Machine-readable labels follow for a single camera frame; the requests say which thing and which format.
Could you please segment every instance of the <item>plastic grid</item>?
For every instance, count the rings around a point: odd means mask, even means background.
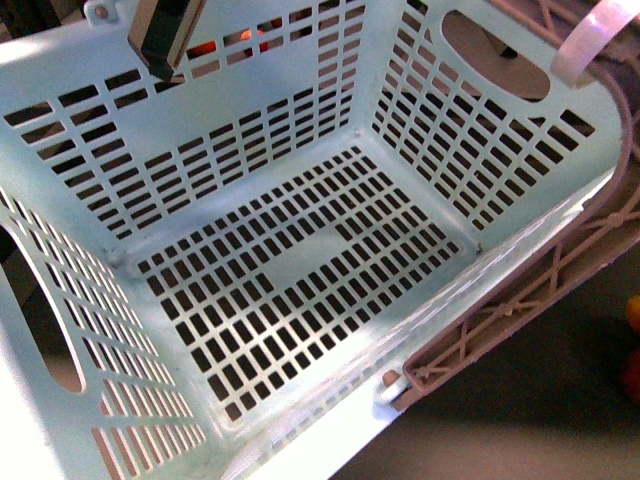
[[[217,125],[202,137],[151,159],[132,157],[113,114],[185,85],[184,81],[155,83],[151,88],[153,80],[148,73],[133,69],[5,114],[4,119],[87,208],[123,239],[346,126],[364,12],[361,1],[350,0],[320,2],[286,15],[287,25],[278,30],[290,31],[287,44],[312,34],[318,37],[318,83]],[[230,60],[238,54],[242,59],[253,56],[246,45],[235,52],[240,48],[236,44],[245,42],[234,42],[236,37],[227,35],[221,43],[225,48],[219,54],[226,55],[229,67],[239,61]],[[269,38],[261,40],[271,44]],[[185,61],[188,68],[200,72],[194,78],[202,76],[202,69],[210,65],[191,67],[194,62],[196,59]]]
[[[570,110],[523,118],[451,68],[408,0],[373,129],[478,229],[513,206],[595,129]]]
[[[309,242],[321,231],[342,242]],[[235,421],[458,251],[352,147],[140,269]],[[306,275],[304,255],[320,259]],[[296,277],[273,281],[287,265]]]
[[[74,346],[83,344],[93,361],[81,370],[87,387],[102,391],[105,418],[93,433],[112,477],[138,476],[203,444],[203,429],[112,270],[1,189],[0,209],[41,267],[42,287],[55,292],[59,311],[69,315],[64,325],[73,329]]]

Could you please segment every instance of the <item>floor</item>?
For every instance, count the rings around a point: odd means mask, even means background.
[[[619,368],[640,247],[405,412],[333,480],[637,480],[640,408]]]

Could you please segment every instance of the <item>basket bottom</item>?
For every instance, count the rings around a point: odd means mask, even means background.
[[[476,259],[404,162],[335,145],[228,191],[137,262],[234,430],[282,414]]]

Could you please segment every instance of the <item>red object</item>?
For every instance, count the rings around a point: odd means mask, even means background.
[[[626,394],[640,407],[640,348],[629,355],[621,379]]]

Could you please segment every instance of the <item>oval handle cutout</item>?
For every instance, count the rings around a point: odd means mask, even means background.
[[[81,393],[83,382],[44,290],[9,232],[0,226],[0,268],[20,305],[31,336],[51,377],[64,389]]]
[[[442,33],[478,74],[502,90],[528,102],[539,102],[549,93],[551,81],[542,69],[463,13],[445,15]]]

